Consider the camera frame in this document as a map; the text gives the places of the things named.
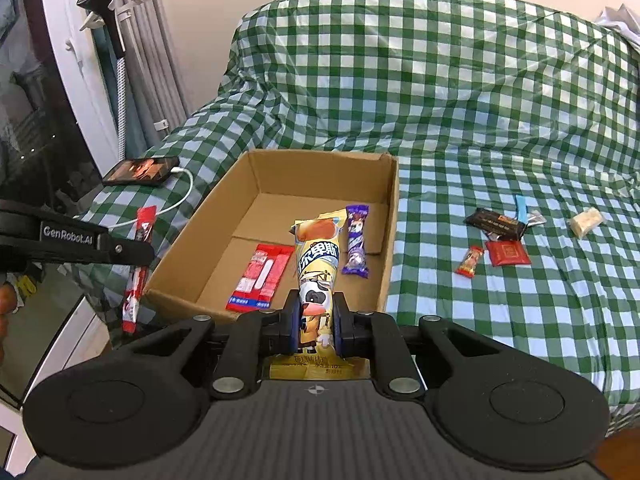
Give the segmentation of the person hand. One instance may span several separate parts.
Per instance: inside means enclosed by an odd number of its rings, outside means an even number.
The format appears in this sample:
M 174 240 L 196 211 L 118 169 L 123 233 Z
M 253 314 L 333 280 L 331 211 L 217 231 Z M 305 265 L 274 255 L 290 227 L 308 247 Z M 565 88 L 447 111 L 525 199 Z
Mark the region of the person hand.
M 17 309 L 17 293 L 13 285 L 4 282 L 0 286 L 0 363 L 4 360 L 3 343 L 9 330 L 9 316 Z

